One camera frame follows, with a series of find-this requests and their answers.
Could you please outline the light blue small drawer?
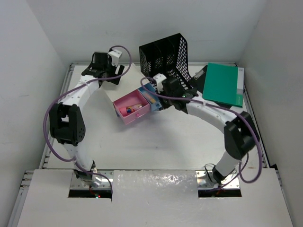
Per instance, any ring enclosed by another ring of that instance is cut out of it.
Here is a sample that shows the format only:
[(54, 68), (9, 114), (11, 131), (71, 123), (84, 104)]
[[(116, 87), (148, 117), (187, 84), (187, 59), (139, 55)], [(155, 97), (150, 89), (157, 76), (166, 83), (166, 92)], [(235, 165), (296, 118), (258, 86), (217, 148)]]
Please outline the light blue small drawer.
[(141, 86), (139, 88), (139, 91), (143, 95), (143, 97), (147, 100), (147, 102), (150, 104), (150, 111), (159, 111), (162, 109), (162, 105), (160, 103), (160, 100), (157, 96), (151, 94), (150, 92), (147, 92), (147, 90), (155, 93), (156, 89), (151, 83), (147, 83), (144, 86)]

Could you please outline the black mesh file organizer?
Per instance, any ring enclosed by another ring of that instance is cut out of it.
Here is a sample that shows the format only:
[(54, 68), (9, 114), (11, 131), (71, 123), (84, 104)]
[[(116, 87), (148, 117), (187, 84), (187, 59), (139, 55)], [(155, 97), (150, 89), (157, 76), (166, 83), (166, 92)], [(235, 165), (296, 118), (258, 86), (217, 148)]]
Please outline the black mesh file organizer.
[(182, 87), (192, 89), (195, 82), (188, 70), (187, 41), (178, 33), (139, 47), (141, 73), (153, 77), (160, 73), (175, 77)]

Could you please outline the pink small drawer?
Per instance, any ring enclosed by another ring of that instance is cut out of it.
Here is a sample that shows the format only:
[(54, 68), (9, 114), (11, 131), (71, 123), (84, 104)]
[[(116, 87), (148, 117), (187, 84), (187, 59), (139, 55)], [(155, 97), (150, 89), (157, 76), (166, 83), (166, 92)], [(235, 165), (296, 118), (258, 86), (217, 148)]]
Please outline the pink small drawer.
[(114, 101), (113, 105), (124, 124), (129, 124), (150, 111), (149, 102), (138, 89)]

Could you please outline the pink glue stick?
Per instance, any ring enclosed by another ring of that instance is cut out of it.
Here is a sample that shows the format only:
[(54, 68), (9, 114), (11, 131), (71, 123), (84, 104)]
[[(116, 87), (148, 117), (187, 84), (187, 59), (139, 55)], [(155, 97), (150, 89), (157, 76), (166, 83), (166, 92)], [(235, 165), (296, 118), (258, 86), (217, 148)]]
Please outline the pink glue stick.
[(131, 106), (124, 106), (124, 107), (121, 107), (119, 109), (119, 112), (122, 114), (122, 116), (127, 116), (139, 109), (141, 109), (143, 106), (142, 104), (134, 104), (134, 105), (131, 105)]

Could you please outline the green folder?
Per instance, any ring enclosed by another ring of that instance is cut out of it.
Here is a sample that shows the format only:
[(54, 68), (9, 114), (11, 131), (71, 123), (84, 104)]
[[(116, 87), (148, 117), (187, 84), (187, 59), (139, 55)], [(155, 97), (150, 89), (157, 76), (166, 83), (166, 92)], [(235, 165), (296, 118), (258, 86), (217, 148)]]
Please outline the green folder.
[(244, 68), (209, 63), (204, 90), (205, 100), (242, 107), (244, 93)]

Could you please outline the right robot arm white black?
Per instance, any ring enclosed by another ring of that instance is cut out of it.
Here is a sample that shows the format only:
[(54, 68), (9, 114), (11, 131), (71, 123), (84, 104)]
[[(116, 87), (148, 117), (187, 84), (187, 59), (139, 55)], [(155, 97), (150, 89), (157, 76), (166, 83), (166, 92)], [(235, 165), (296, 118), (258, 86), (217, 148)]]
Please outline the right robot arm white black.
[(259, 165), (262, 166), (260, 138), (248, 112), (237, 113), (206, 101), (196, 87), (185, 89), (177, 78), (157, 74), (152, 80), (156, 94), (165, 107), (174, 106), (179, 111), (196, 116), (224, 135), (225, 152), (212, 169), (214, 183), (220, 185), (253, 148), (257, 148)]

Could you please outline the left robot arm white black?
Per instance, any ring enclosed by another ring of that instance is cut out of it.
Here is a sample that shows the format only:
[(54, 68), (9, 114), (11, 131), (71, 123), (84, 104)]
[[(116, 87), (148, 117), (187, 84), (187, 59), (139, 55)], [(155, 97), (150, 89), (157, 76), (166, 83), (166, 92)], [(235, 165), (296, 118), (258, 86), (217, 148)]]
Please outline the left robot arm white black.
[(119, 64), (121, 56), (122, 52), (116, 49), (93, 53), (91, 63), (81, 73), (75, 88), (56, 102), (49, 112), (51, 136), (66, 149), (74, 163), (76, 177), (85, 182), (94, 181), (96, 165), (80, 144), (86, 133), (81, 111), (103, 81), (119, 83), (124, 71), (124, 66)]

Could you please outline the black clipboard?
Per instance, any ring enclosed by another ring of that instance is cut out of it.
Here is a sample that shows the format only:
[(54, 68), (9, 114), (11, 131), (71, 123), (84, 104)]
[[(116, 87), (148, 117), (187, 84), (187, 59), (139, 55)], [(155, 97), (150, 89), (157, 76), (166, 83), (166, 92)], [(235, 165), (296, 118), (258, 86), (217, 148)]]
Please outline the black clipboard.
[(203, 99), (225, 108), (235, 106), (238, 69), (235, 66), (211, 63), (203, 67), (202, 71), (193, 77), (193, 83), (202, 93)]

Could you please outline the white front cover board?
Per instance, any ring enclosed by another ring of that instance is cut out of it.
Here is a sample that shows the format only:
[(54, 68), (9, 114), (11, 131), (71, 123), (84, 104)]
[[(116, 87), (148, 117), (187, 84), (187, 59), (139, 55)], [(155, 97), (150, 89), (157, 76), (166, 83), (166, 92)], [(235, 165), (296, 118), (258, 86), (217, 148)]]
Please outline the white front cover board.
[(20, 227), (290, 227), (273, 169), (240, 197), (199, 198), (194, 171), (114, 171), (111, 199), (70, 198), (72, 171), (35, 170)]

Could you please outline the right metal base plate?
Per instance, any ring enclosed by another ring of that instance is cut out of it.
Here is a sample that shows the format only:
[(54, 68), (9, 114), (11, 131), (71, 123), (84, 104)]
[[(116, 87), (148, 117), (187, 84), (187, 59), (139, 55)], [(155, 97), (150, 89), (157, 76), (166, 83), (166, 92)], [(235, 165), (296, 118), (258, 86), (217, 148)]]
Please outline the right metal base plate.
[(199, 190), (212, 190), (221, 187), (223, 190), (239, 190), (240, 182), (237, 177), (237, 171), (231, 172), (221, 184), (216, 183), (213, 178), (212, 170), (196, 171), (197, 188)]

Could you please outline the metal base plate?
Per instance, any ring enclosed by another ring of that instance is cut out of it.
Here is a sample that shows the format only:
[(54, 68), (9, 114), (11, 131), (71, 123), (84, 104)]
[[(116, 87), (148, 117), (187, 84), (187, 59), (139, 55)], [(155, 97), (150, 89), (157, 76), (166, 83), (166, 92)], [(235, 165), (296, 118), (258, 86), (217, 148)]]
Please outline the metal base plate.
[(240, 182), (237, 177), (237, 171), (231, 172), (221, 184), (216, 183), (213, 178), (212, 170), (196, 171), (197, 188), (199, 190), (212, 190), (221, 187), (223, 190), (239, 190)]
[(110, 190), (110, 183), (113, 182), (113, 171), (97, 170), (97, 175), (89, 175), (78, 170), (74, 170), (71, 177), (71, 190)]

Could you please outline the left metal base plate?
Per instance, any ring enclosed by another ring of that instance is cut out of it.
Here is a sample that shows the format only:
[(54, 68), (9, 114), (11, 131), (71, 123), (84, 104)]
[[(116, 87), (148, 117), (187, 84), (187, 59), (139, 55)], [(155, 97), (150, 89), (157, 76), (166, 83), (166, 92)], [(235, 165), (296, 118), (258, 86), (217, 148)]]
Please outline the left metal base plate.
[(110, 183), (113, 182), (113, 171), (97, 170), (97, 175), (89, 175), (78, 170), (74, 170), (71, 177), (71, 190), (110, 190)]

